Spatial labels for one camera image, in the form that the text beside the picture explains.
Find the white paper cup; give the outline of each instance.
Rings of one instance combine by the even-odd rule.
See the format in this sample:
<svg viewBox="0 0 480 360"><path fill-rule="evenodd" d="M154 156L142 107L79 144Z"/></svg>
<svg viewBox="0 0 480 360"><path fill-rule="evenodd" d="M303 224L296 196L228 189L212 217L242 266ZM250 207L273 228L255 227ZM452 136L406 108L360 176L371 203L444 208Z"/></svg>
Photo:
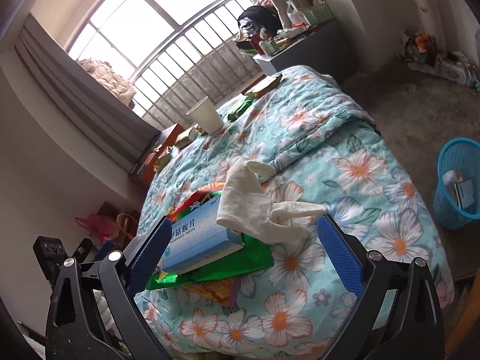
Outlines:
<svg viewBox="0 0 480 360"><path fill-rule="evenodd" d="M204 97L187 112L203 128L207 134L213 134L223 126L223 120L213 107L210 99Z"/></svg>

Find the blue gripper pad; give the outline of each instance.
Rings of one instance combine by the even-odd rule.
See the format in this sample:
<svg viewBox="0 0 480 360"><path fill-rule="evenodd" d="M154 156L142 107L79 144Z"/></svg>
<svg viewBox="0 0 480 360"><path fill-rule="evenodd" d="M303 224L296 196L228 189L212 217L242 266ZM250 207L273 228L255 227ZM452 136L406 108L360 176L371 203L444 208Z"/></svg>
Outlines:
<svg viewBox="0 0 480 360"><path fill-rule="evenodd" d="M143 243L128 265L128 283L125 286L125 291L131 299L138 292L145 290L148 280L150 280L150 276L169 245L171 238L172 223L165 218L150 233L140 237L137 236L131 241L131 243L138 243L138 245Z"/></svg>
<svg viewBox="0 0 480 360"><path fill-rule="evenodd" d="M355 293L357 299L361 298L365 290L363 268L349 245L325 215L318 220L317 232L344 287L347 291Z"/></svg>

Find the silver screw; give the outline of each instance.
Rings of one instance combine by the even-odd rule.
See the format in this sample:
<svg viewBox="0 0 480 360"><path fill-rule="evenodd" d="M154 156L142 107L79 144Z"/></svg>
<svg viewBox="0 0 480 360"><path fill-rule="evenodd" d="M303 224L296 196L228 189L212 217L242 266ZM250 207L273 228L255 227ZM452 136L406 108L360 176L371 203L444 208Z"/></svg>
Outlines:
<svg viewBox="0 0 480 360"><path fill-rule="evenodd" d="M66 266L67 268L73 264L75 264L75 260L72 257L69 257L63 262L63 266Z"/></svg>
<svg viewBox="0 0 480 360"><path fill-rule="evenodd" d="M427 262L422 257L417 257L415 259L415 263L417 264L417 266L421 266L421 267L424 267L425 265L427 265Z"/></svg>
<svg viewBox="0 0 480 360"><path fill-rule="evenodd" d="M368 257L373 261L380 261L382 259L382 254L379 251L371 250L368 252Z"/></svg>
<svg viewBox="0 0 480 360"><path fill-rule="evenodd" d="M118 261L120 260L120 257L122 256L122 252L118 250L114 250L109 254L109 260L110 261Z"/></svg>

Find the green plastic packaging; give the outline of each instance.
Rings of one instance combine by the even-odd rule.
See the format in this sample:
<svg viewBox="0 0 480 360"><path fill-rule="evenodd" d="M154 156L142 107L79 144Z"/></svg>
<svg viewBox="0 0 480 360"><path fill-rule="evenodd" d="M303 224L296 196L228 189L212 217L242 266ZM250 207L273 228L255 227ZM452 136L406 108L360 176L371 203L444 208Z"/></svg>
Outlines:
<svg viewBox="0 0 480 360"><path fill-rule="evenodd" d="M159 274L153 274L146 289L158 290L203 281L222 280L273 266L274 261L268 245L246 234L242 234L242 239L243 249L193 271L181 275L167 274L161 279Z"/></svg>

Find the bed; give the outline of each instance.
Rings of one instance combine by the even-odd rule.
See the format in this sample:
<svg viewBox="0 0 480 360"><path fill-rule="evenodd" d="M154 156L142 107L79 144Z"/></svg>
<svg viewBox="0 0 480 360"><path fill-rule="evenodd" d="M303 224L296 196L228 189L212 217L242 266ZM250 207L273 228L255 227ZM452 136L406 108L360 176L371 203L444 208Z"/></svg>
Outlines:
<svg viewBox="0 0 480 360"><path fill-rule="evenodd" d="M241 101L219 109L227 113ZM326 203L344 232L390 260L429 264L441 306L454 289L438 232L407 172L388 149L374 121L330 76L304 66L283 71L279 86L220 132L201 136L153 180L139 223L145 233L199 187L224 181L236 156L270 164L261 180L277 201ZM311 237L270 246L273 267L244 276L234 307L183 287L135 297L162 344L184 353L217 351L251 358L315 354L339 329L355 301L326 256L316 223L297 221ZM392 302L385 298L376 326Z"/></svg>

